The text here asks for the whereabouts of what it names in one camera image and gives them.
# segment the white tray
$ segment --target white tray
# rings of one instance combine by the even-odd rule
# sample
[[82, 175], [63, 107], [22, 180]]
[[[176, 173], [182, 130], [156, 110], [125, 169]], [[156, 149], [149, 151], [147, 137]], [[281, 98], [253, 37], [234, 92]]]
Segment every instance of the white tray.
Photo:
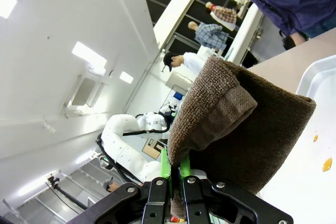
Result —
[[[310, 65], [297, 94], [313, 98], [316, 110], [281, 169], [261, 190], [261, 197], [290, 214], [295, 224], [335, 224], [336, 55]], [[330, 157], [331, 169], [323, 172], [323, 163]]]

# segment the red object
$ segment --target red object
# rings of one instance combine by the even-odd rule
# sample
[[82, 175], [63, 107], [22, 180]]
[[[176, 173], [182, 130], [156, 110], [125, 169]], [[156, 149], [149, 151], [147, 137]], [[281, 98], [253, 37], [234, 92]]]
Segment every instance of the red object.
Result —
[[173, 223], [178, 223], [179, 220], [180, 220], [180, 219], [179, 219], [178, 217], [175, 217], [175, 216], [173, 216], [173, 217], [170, 219], [170, 221], [173, 222]]

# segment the plaid shirt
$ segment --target plaid shirt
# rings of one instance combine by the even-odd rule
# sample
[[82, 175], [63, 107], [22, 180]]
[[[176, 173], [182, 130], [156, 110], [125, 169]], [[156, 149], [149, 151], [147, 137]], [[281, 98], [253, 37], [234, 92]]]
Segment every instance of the plaid shirt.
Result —
[[217, 18], [222, 21], [229, 22], [235, 24], [237, 21], [237, 13], [233, 9], [221, 7], [221, 6], [214, 6], [212, 8], [212, 12], [215, 14]]
[[222, 31], [222, 26], [216, 24], [207, 25], [203, 22], [200, 23], [196, 31], [195, 40], [202, 46], [211, 49], [218, 48], [224, 50], [226, 47], [226, 40], [229, 36], [228, 33]]

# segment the person in plaid shirt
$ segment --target person in plaid shirt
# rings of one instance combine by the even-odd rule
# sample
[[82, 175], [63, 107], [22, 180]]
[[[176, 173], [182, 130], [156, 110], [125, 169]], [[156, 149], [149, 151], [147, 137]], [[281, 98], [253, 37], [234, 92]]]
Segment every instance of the person in plaid shirt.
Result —
[[237, 12], [234, 9], [216, 6], [211, 2], [205, 4], [207, 12], [214, 20], [233, 31], [236, 27]]
[[191, 21], [188, 24], [191, 30], [195, 30], [195, 40], [202, 46], [215, 50], [224, 51], [226, 47], [226, 40], [229, 36], [228, 33], [222, 31], [223, 27], [216, 24], [205, 24], [203, 22], [197, 25]]

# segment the brown plaid shirt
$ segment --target brown plaid shirt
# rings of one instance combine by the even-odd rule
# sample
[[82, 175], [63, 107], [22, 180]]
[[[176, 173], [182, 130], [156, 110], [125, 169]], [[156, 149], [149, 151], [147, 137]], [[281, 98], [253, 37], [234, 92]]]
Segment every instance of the brown plaid shirt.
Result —
[[212, 9], [212, 12], [216, 15], [217, 18], [220, 20], [229, 22], [229, 23], [236, 23], [237, 20], [237, 13], [233, 9], [221, 7], [221, 6], [215, 6]]

